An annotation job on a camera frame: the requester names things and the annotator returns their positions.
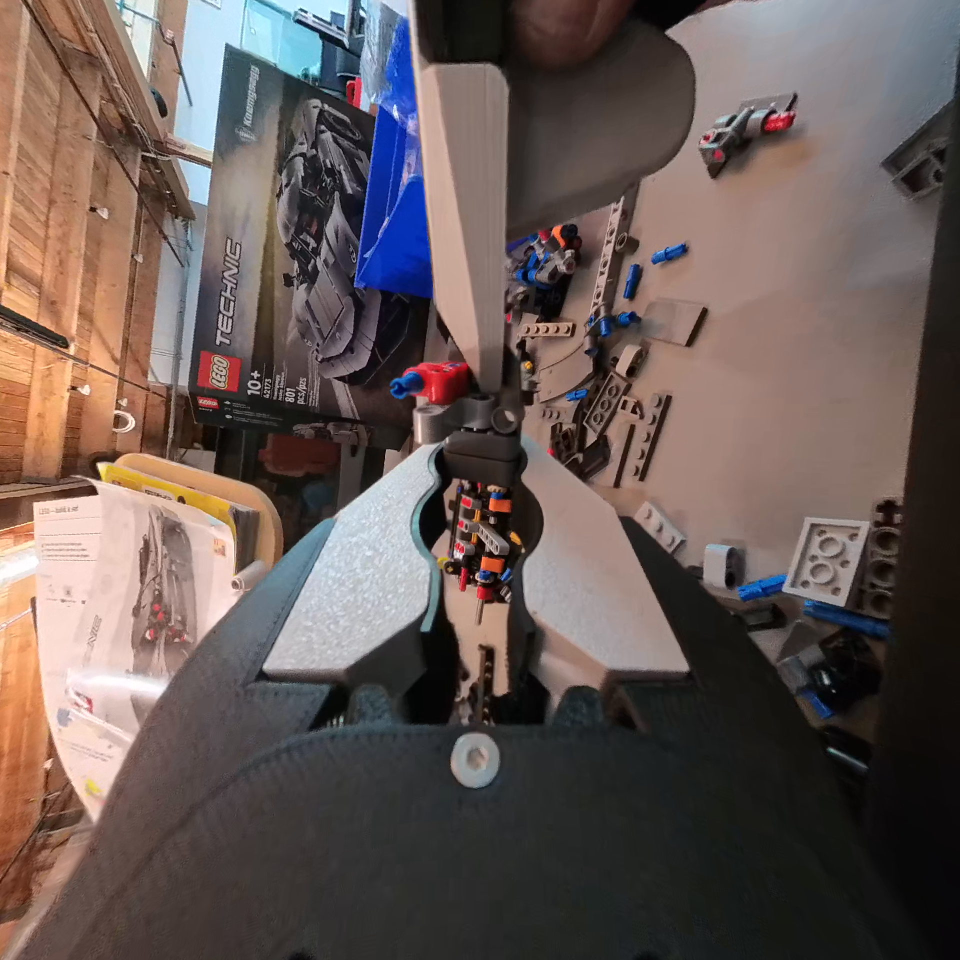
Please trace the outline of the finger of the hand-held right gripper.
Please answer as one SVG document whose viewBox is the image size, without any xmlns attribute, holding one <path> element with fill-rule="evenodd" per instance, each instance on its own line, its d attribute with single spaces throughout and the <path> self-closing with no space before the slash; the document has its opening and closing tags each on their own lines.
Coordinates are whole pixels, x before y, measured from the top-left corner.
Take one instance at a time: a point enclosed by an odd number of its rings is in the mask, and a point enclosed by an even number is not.
<svg viewBox="0 0 960 960">
<path fill-rule="evenodd" d="M 509 88 L 489 63 L 414 64 L 434 301 L 483 392 L 501 388 Z"/>
</svg>

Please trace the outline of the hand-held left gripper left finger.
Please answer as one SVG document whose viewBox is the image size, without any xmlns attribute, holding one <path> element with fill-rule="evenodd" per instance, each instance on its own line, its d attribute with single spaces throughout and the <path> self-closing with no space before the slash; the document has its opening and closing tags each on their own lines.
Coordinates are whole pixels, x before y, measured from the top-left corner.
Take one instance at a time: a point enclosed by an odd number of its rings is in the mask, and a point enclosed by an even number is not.
<svg viewBox="0 0 960 960">
<path fill-rule="evenodd" d="M 447 530 L 441 451 L 415 450 L 329 524 L 267 679 L 378 686 L 415 724 L 450 723 L 450 618 L 431 553 Z"/>
</svg>

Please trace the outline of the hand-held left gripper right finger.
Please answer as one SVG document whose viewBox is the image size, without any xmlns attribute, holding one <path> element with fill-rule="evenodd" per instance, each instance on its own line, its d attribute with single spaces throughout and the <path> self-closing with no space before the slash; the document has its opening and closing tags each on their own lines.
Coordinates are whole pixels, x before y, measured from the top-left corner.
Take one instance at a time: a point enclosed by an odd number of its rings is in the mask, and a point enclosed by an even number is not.
<svg viewBox="0 0 960 960">
<path fill-rule="evenodd" d="M 542 723 L 573 689 L 601 705 L 625 683 L 673 685 L 690 664 L 614 507 L 532 438 L 514 520 L 524 554 L 511 589 L 510 721 Z"/>
</svg>

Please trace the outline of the red lego connector blue pin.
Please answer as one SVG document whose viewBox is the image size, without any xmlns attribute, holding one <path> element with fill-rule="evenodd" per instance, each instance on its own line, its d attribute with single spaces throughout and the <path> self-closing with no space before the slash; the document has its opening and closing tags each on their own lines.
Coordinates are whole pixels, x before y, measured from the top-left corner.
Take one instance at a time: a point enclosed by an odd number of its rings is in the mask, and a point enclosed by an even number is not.
<svg viewBox="0 0 960 960">
<path fill-rule="evenodd" d="M 466 362 L 421 362 L 407 367 L 390 380 L 390 395 L 396 400 L 424 398 L 429 404 L 450 405 L 471 389 L 471 371 Z"/>
</svg>

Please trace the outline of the light grey short lego beam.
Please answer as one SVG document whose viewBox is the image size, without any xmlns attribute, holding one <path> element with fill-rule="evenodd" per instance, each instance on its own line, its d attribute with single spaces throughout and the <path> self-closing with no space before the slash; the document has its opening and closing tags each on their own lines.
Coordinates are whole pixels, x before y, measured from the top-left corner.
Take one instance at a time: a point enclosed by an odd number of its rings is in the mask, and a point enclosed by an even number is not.
<svg viewBox="0 0 960 960">
<path fill-rule="evenodd" d="M 507 406 L 490 393 L 473 393 L 450 404 L 428 403 L 413 411 L 413 442 L 416 446 L 444 441 L 458 431 L 510 436 L 522 425 L 522 409 Z"/>
</svg>

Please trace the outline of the blue lego suspension assembly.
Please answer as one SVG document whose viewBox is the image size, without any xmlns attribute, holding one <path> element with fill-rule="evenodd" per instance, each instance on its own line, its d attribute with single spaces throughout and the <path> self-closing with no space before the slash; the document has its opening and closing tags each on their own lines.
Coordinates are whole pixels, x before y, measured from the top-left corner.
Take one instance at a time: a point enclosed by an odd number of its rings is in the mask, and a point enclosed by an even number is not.
<svg viewBox="0 0 960 960">
<path fill-rule="evenodd" d="M 505 311 L 538 317 L 558 317 L 564 306 L 570 280 L 581 261 L 582 238 L 576 222 L 512 242 L 505 259 Z"/>
</svg>

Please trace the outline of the long light grey lego beam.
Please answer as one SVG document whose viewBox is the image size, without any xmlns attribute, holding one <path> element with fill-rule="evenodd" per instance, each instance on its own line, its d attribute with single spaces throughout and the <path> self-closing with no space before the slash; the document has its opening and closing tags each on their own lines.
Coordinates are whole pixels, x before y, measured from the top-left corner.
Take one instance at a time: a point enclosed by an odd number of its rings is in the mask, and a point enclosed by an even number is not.
<svg viewBox="0 0 960 960">
<path fill-rule="evenodd" d="M 639 246 L 639 241 L 631 234 L 639 189 L 638 185 L 630 187 L 609 208 L 593 297 L 587 316 L 588 328 L 602 318 L 613 315 L 623 260 L 630 258 Z"/>
</svg>

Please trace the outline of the multicoloured lego chassis assembly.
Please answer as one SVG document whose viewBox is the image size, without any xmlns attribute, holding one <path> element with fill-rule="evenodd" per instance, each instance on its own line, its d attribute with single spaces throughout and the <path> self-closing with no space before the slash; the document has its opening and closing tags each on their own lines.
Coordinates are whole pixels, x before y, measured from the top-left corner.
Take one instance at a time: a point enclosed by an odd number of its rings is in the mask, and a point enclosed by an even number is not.
<svg viewBox="0 0 960 960">
<path fill-rule="evenodd" d="M 514 523 L 516 491 L 462 478 L 453 482 L 452 491 L 448 545 L 438 565 L 460 594 L 473 597 L 474 623 L 480 626 L 488 607 L 512 602 L 514 575 L 525 552 Z"/>
</svg>

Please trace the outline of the long black lego beam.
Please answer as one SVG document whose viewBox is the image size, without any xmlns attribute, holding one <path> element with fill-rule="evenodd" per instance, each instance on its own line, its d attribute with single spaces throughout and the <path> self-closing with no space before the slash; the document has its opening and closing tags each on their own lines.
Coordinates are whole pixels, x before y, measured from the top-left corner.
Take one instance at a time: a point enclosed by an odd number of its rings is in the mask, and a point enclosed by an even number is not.
<svg viewBox="0 0 960 960">
<path fill-rule="evenodd" d="M 467 722 L 489 726 L 493 723 L 497 651 L 489 644 L 481 644 L 478 654 L 477 678 L 467 694 Z"/>
</svg>

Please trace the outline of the lego set box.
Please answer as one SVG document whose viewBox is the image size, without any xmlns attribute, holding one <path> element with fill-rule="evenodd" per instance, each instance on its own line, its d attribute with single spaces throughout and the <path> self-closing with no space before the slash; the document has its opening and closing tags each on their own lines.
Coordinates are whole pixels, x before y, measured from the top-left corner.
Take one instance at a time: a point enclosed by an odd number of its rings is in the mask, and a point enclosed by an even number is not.
<svg viewBox="0 0 960 960">
<path fill-rule="evenodd" d="M 224 48 L 188 377 L 207 426 L 397 450 L 428 307 L 361 286 L 375 118 Z"/>
</svg>

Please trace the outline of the dark grey curved lego panel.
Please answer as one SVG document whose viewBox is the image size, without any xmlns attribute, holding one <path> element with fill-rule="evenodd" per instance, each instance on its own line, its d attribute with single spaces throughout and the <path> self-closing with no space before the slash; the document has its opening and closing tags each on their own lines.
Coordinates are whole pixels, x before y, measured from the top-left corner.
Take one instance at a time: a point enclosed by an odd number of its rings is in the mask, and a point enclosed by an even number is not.
<svg viewBox="0 0 960 960">
<path fill-rule="evenodd" d="M 593 381 L 598 349 L 596 337 L 587 334 L 571 343 L 563 356 L 541 361 L 536 374 L 535 398 L 538 403 L 558 400 Z"/>
</svg>

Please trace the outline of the grey lego connector blue pins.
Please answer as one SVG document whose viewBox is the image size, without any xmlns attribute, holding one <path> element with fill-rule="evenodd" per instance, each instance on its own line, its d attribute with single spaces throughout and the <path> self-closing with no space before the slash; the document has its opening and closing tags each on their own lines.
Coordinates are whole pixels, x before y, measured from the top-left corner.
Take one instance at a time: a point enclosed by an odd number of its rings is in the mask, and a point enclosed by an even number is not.
<svg viewBox="0 0 960 960">
<path fill-rule="evenodd" d="M 608 346 L 608 341 L 619 331 L 637 327 L 642 322 L 642 316 L 636 311 L 623 311 L 618 314 L 606 313 L 591 314 L 586 322 L 582 341 L 582 352 L 589 357 L 596 357 L 601 349 Z"/>
</svg>

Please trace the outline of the light grey studded lego plate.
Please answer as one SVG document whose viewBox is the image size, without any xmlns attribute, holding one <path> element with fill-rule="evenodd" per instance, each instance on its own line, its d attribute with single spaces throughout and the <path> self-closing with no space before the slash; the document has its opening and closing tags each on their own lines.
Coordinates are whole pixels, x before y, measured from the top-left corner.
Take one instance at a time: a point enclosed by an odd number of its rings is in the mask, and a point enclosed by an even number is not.
<svg viewBox="0 0 960 960">
<path fill-rule="evenodd" d="M 869 531 L 866 520 L 805 517 L 782 592 L 840 608 L 849 606 Z"/>
</svg>

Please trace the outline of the black lego block blue pin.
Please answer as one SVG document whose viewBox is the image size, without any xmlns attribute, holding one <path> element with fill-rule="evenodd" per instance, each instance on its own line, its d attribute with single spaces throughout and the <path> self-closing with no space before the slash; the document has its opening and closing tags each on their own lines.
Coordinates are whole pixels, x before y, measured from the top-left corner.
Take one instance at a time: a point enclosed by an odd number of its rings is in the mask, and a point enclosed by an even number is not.
<svg viewBox="0 0 960 960">
<path fill-rule="evenodd" d="M 882 664 L 867 639 L 847 628 L 824 633 L 796 620 L 774 662 L 791 694 L 825 723 L 880 692 Z"/>
</svg>

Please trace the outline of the long blue lego pin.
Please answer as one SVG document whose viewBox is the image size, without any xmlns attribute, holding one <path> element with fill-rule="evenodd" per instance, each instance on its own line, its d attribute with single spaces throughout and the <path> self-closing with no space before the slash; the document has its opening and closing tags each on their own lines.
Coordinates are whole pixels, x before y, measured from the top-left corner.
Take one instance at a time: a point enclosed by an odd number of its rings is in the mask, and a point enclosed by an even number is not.
<svg viewBox="0 0 960 960">
<path fill-rule="evenodd" d="M 891 627 L 888 621 L 845 607 L 806 600 L 803 603 L 802 612 L 809 618 L 846 628 L 882 642 L 887 642 L 891 638 Z"/>
</svg>

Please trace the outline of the grey lego angle beam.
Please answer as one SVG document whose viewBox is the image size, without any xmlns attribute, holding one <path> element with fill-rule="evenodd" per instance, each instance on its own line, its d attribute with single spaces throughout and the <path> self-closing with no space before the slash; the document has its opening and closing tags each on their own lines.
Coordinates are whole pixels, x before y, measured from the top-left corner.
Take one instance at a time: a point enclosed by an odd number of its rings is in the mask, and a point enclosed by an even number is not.
<svg viewBox="0 0 960 960">
<path fill-rule="evenodd" d="M 886 497 L 872 505 L 854 610 L 881 621 L 889 621 L 894 609 L 903 510 L 903 501 L 896 497 Z"/>
</svg>

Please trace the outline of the person's right hand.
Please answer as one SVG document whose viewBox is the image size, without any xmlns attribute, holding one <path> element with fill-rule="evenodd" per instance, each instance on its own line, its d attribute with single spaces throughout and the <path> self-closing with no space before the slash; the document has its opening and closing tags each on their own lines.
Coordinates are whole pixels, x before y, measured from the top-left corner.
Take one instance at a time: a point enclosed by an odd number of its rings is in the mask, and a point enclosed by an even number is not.
<svg viewBox="0 0 960 960">
<path fill-rule="evenodd" d="M 659 29 L 677 22 L 674 2 L 510 2 L 512 51 L 550 69 L 577 66 L 595 56 L 631 18 Z"/>
</svg>

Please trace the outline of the blue plastic bin with label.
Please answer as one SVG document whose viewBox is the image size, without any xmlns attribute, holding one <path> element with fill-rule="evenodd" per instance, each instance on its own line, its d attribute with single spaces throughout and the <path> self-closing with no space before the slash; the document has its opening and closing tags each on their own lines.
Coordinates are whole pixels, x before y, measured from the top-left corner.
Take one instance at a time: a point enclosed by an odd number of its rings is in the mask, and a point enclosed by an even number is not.
<svg viewBox="0 0 960 960">
<path fill-rule="evenodd" d="M 384 293 L 433 296 L 426 192 L 418 133 L 376 109 L 356 284 Z"/>
</svg>

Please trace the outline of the black perforated panel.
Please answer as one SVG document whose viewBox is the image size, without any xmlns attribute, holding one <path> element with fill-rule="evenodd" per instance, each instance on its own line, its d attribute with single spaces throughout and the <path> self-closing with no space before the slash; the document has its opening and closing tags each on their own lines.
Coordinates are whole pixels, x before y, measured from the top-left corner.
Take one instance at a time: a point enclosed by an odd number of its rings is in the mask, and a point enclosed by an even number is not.
<svg viewBox="0 0 960 960">
<path fill-rule="evenodd" d="M 934 958 L 959 954 L 958 99 L 952 120 L 868 803 L 873 845 Z"/>
</svg>

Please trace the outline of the small dark grey lego bracket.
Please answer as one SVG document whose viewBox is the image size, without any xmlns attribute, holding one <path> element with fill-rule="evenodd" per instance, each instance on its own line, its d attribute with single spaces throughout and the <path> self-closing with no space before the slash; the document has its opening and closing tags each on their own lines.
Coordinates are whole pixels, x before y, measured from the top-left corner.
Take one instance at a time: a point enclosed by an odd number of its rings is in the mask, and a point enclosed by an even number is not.
<svg viewBox="0 0 960 960">
<path fill-rule="evenodd" d="M 880 162 L 881 169 L 902 196 L 920 200 L 941 188 L 950 129 L 950 118 L 941 111 Z"/>
</svg>

